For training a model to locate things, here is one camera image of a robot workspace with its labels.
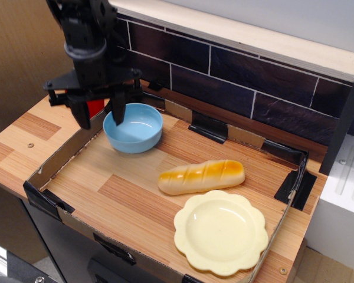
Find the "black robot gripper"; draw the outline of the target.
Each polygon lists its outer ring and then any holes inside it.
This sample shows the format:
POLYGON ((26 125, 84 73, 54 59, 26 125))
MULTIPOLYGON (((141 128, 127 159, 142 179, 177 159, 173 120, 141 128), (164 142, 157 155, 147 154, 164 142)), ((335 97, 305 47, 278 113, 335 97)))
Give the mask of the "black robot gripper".
POLYGON ((141 75, 138 69, 122 67, 105 58, 77 61, 73 70, 48 80, 43 88, 52 106, 69 106, 78 125, 90 129, 87 101, 109 98, 113 119, 116 124, 122 124, 126 101, 142 95, 141 75))

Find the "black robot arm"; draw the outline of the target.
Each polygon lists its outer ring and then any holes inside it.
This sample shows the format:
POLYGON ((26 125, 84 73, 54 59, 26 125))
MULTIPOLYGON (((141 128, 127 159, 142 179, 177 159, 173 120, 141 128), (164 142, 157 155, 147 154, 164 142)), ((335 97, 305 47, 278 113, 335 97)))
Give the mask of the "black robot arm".
POLYGON ((74 68, 48 80, 51 106, 68 107, 79 126, 89 129, 90 101, 109 99, 116 124, 123 123, 127 103, 142 95, 142 72, 122 67, 126 42, 116 31, 117 8, 109 1, 48 1, 63 30, 64 50, 74 68))

